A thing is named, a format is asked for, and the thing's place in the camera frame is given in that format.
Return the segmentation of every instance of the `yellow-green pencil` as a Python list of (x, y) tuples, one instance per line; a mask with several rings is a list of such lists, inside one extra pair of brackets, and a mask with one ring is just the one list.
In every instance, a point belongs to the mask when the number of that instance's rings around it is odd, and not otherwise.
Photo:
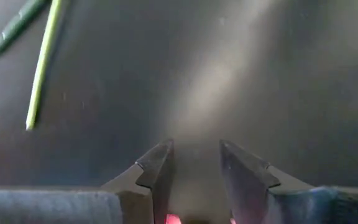
[(42, 39), (37, 68), (35, 70), (34, 82), (32, 84), (29, 112), (27, 113), (27, 119), (25, 121), (26, 130), (31, 130), (34, 127), (35, 119), (37, 117), (37, 108), (39, 104), (42, 83), (53, 44), (53, 37), (55, 36), (55, 31), (57, 29), (58, 16), (61, 6), (62, 0), (52, 0), (52, 6), (50, 7), (45, 34)]

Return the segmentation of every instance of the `pencil tip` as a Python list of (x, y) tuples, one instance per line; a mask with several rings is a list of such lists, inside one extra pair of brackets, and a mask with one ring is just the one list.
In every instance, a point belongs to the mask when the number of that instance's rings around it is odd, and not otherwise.
[(33, 124), (29, 124), (29, 123), (26, 123), (26, 124), (25, 124), (25, 130), (26, 130), (26, 131), (31, 131), (33, 127), (34, 127)]

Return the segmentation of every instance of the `green pencil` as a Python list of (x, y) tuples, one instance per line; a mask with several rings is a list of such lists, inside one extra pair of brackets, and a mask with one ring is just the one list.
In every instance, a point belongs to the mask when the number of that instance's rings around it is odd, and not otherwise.
[(0, 34), (0, 53), (8, 47), (15, 36), (40, 12), (49, 0), (28, 0), (20, 11), (9, 21)]
[(44, 80), (45, 71), (47, 69), (53, 37), (55, 36), (55, 31), (57, 29), (58, 16), (61, 6), (62, 0), (53, 0), (52, 6), (50, 7), (47, 26), (45, 28), (45, 34), (42, 39), (40, 55), (38, 58), (37, 69), (34, 75), (34, 82), (32, 84), (29, 111), (27, 113), (27, 119), (25, 121), (26, 130), (31, 130), (34, 127), (41, 94), (42, 82)]

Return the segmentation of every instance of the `dark green pencil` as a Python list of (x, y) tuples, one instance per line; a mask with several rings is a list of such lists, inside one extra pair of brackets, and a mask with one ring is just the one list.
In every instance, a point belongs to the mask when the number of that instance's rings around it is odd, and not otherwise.
[(12, 42), (23, 27), (42, 9), (49, 0), (29, 0), (14, 16), (0, 34), (0, 53)]

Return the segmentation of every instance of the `red light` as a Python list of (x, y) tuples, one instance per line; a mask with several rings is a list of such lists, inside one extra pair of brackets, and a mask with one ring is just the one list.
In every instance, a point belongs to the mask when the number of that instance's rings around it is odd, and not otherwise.
[(180, 218), (177, 215), (167, 215), (167, 221), (165, 224), (181, 224)]

